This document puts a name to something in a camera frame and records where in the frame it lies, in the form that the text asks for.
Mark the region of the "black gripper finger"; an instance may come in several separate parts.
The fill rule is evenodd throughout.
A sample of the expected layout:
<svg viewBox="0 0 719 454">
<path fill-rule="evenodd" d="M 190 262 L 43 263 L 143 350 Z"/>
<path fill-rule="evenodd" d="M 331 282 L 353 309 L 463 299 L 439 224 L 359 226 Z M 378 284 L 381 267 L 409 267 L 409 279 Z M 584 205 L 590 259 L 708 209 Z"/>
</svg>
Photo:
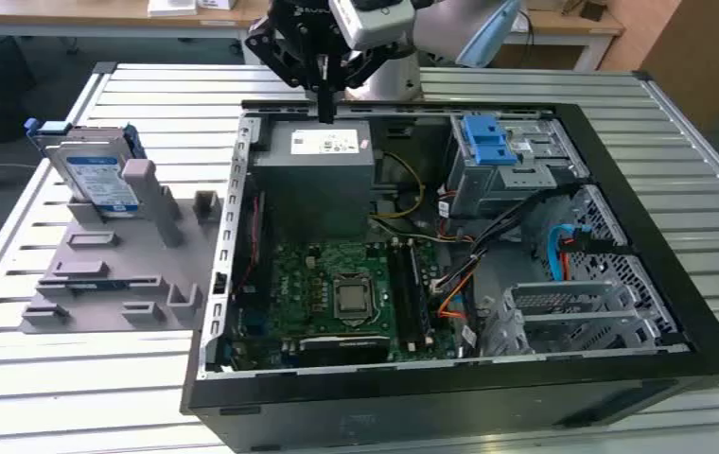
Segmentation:
<svg viewBox="0 0 719 454">
<path fill-rule="evenodd" d="M 303 88 L 317 103 L 318 119 L 330 122 L 330 91 L 314 27 L 262 18 L 249 30 L 249 49 L 293 88 Z"/>
<path fill-rule="evenodd" d="M 359 88 L 383 64 L 399 51 L 399 44 L 385 44 L 350 58 L 346 44 L 335 46 L 327 53 L 327 123 L 333 124 L 337 115 L 337 93 L 347 88 Z"/>
</svg>

